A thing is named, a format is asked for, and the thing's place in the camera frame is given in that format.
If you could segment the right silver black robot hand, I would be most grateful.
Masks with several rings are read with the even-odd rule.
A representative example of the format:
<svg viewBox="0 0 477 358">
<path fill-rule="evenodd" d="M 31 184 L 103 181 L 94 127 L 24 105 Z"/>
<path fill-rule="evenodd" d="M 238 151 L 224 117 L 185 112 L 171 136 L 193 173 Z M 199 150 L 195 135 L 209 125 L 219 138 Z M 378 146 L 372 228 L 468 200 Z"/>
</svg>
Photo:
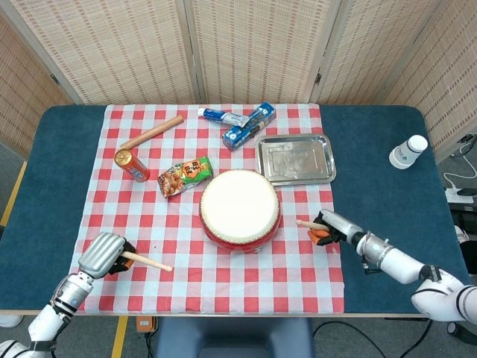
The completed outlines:
<svg viewBox="0 0 477 358">
<path fill-rule="evenodd" d="M 328 227 L 327 230 L 323 228 L 309 229 L 310 240 L 319 246 L 340 241 L 357 245 L 364 236 L 364 230 L 361 227 L 331 210 L 321 210 L 313 223 Z"/>
</svg>

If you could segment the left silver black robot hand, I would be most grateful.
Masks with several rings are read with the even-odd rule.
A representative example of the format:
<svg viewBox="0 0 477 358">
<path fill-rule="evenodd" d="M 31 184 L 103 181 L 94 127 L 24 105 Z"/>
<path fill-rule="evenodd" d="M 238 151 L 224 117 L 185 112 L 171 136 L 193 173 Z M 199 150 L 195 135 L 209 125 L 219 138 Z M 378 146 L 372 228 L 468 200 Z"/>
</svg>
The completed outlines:
<svg viewBox="0 0 477 358">
<path fill-rule="evenodd" d="M 127 271 L 133 261 L 122 257 L 123 251 L 136 253 L 136 249 L 123 236 L 99 233 L 78 260 L 79 269 L 94 279 Z"/>
</svg>

